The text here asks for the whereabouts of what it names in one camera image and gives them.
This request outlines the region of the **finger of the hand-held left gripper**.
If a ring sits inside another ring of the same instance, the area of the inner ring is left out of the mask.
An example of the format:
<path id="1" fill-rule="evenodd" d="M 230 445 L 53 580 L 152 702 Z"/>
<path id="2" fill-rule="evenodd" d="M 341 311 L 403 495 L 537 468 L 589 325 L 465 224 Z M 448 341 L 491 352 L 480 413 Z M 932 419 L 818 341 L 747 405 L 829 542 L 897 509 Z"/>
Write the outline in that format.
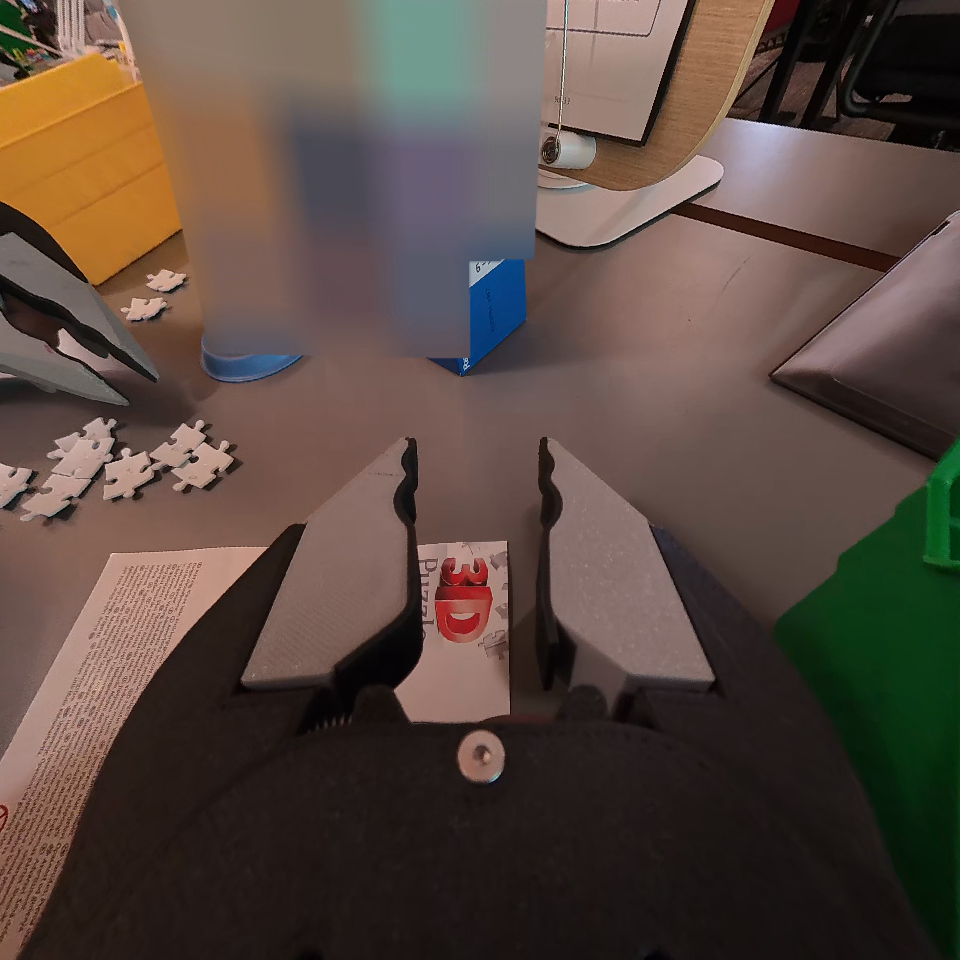
<path id="1" fill-rule="evenodd" d="M 128 396 L 115 393 L 97 372 L 14 327 L 10 317 L 0 317 L 0 375 L 27 378 L 42 393 L 71 393 L 86 400 L 128 405 Z"/>
<path id="2" fill-rule="evenodd" d="M 157 378 L 150 354 L 137 344 L 137 339 L 122 327 L 122 322 L 102 305 L 94 285 L 81 280 L 0 285 L 0 311 L 10 317 L 14 327 L 48 341 L 53 352 L 58 352 L 58 333 L 67 333 L 81 352 L 115 360 L 146 378 Z"/>

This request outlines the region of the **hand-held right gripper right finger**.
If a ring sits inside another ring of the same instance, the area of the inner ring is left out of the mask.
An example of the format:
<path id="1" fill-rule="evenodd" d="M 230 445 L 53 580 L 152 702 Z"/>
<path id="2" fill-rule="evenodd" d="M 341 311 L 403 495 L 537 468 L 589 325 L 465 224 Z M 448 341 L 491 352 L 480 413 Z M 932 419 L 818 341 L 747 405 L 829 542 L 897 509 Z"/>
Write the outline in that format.
<path id="1" fill-rule="evenodd" d="M 597 688 L 612 713 L 636 692 L 717 684 L 643 512 L 557 440 L 537 445 L 537 673 Z"/>

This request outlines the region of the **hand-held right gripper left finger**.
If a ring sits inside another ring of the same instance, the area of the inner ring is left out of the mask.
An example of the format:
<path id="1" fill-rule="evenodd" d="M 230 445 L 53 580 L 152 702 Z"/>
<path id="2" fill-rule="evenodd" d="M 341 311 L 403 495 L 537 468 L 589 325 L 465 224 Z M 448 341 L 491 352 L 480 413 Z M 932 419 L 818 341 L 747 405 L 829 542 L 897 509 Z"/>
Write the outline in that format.
<path id="1" fill-rule="evenodd" d="M 301 524 L 244 671 L 246 692 L 403 688 L 424 657 L 419 440 L 396 440 Z"/>

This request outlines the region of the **pile of white puzzle pieces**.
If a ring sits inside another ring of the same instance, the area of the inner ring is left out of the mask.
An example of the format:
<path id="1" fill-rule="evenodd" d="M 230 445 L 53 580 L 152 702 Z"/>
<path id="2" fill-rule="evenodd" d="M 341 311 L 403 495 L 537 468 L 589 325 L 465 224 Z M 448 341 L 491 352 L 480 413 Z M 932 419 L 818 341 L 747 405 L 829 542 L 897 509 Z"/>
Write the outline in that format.
<path id="1" fill-rule="evenodd" d="M 128 450 L 115 419 L 88 419 L 81 431 L 48 450 L 48 467 L 0 467 L 0 512 L 19 522 L 58 522 L 81 500 L 137 500 L 170 480 L 176 492 L 211 492 L 238 460 L 234 445 L 211 440 L 211 429 L 179 424 L 157 450 Z"/>

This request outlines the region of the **blue round puzzle stand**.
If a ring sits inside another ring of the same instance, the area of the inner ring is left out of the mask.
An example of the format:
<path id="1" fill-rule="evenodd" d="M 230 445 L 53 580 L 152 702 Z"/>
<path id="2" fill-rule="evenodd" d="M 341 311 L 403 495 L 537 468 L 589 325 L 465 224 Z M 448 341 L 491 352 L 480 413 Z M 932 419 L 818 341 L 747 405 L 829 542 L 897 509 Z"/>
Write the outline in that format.
<path id="1" fill-rule="evenodd" d="M 301 354 L 221 354 L 201 339 L 201 372 L 217 385 L 250 385 L 296 368 Z"/>

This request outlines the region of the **colourful cardboard puzzle box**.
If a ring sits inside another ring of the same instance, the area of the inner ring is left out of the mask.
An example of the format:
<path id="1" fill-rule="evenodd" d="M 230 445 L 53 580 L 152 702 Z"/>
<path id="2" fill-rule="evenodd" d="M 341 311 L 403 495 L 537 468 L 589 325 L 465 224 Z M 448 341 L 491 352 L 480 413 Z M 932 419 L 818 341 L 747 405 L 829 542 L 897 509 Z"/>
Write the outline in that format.
<path id="1" fill-rule="evenodd" d="M 505 339 L 528 317 L 524 262 L 474 262 L 471 264 L 471 354 L 429 360 L 451 375 L 471 375 Z"/>

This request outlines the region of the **yellow plastic bin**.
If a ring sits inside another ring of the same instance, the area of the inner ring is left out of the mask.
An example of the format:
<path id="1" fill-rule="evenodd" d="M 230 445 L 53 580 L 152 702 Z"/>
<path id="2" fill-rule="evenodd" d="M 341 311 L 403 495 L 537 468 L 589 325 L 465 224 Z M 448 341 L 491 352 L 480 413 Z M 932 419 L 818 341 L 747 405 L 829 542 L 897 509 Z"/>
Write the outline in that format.
<path id="1" fill-rule="evenodd" d="M 184 226 L 146 85 L 102 56 L 0 88 L 0 201 L 94 285 Z"/>

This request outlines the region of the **green toy box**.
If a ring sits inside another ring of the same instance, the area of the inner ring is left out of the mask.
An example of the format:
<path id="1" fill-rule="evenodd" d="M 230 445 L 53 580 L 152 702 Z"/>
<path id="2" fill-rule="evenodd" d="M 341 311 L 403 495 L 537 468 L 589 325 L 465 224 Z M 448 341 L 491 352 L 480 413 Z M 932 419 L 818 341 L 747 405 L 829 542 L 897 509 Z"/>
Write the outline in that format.
<path id="1" fill-rule="evenodd" d="M 58 51 L 33 37 L 27 6 L 0 0 L 0 78 L 21 82 L 56 60 Z"/>

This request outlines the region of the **clear plastic stand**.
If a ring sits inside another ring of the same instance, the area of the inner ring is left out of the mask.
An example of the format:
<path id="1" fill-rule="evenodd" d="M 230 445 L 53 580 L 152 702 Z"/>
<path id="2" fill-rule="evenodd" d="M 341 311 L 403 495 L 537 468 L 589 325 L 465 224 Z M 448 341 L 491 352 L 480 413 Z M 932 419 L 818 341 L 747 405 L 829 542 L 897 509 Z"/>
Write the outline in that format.
<path id="1" fill-rule="evenodd" d="M 56 0 L 56 42 L 62 60 L 81 60 L 94 48 L 86 31 L 86 0 Z"/>

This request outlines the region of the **printed instruction leaflet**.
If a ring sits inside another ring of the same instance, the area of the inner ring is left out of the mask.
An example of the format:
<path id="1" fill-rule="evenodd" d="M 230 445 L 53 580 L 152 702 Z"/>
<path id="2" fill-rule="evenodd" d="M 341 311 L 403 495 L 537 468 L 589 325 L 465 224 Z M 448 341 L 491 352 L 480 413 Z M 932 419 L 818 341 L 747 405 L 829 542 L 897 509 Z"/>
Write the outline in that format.
<path id="1" fill-rule="evenodd" d="M 187 628 L 262 559 L 262 546 L 113 556 L 56 666 L 0 758 L 0 957 L 30 940 L 78 834 L 88 784 Z M 496 609 L 480 642 L 434 628 L 442 559 L 487 559 Z M 510 713 L 509 542 L 419 546 L 424 657 L 396 688 L 408 720 Z"/>

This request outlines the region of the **green plastic bin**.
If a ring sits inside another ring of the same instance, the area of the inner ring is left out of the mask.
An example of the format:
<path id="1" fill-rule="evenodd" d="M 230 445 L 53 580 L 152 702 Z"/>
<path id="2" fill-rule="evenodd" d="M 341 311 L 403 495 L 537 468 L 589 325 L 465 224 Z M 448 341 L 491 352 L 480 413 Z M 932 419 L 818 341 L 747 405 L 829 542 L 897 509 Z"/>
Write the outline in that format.
<path id="1" fill-rule="evenodd" d="M 829 709 L 897 876 L 960 957 L 960 445 L 778 621 Z"/>

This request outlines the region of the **white roller with metal rod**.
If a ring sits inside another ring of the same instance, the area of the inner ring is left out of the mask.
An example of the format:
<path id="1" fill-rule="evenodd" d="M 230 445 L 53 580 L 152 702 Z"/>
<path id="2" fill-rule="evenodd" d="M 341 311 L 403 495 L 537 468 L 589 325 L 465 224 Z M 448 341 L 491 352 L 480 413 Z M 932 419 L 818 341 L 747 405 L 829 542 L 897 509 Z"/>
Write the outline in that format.
<path id="1" fill-rule="evenodd" d="M 537 162 L 550 170 L 589 170 L 597 158 L 597 142 L 586 131 L 573 131 L 564 112 L 573 101 L 569 95 L 569 42 L 573 42 L 573 6 L 569 0 L 550 0 L 545 12 L 553 23 L 545 23 L 545 67 L 541 67 L 541 156 Z"/>

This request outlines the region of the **curved wooden sign stand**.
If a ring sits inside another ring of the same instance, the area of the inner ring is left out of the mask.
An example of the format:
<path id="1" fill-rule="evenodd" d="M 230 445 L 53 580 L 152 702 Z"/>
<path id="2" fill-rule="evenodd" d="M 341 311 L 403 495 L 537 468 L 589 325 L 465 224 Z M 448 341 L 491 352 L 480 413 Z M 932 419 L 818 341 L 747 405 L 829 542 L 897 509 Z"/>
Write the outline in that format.
<path id="1" fill-rule="evenodd" d="M 680 67 L 643 144 L 597 142 L 589 170 L 537 165 L 537 233 L 564 246 L 612 246 L 726 176 L 706 142 L 726 118 L 768 26 L 773 0 L 694 0 Z"/>

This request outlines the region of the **white printed sign sheet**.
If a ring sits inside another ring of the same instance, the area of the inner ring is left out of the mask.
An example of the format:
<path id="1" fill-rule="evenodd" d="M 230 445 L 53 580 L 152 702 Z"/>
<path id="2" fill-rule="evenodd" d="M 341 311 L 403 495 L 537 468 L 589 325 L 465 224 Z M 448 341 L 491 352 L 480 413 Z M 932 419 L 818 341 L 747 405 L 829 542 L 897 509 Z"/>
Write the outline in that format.
<path id="1" fill-rule="evenodd" d="M 541 122 L 643 144 L 694 0 L 550 0 Z"/>

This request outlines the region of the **black office chair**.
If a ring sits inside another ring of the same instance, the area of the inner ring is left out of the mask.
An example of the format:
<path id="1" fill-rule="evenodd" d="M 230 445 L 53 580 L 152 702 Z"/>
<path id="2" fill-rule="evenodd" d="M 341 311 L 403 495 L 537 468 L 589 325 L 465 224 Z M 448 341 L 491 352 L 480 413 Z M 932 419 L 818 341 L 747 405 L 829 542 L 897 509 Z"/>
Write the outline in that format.
<path id="1" fill-rule="evenodd" d="M 796 63 L 818 63 L 796 130 L 871 118 L 886 122 L 897 144 L 960 149 L 956 0 L 778 0 L 754 51 L 778 37 L 778 60 L 736 97 L 768 78 L 761 122 L 788 122 L 788 82 Z"/>

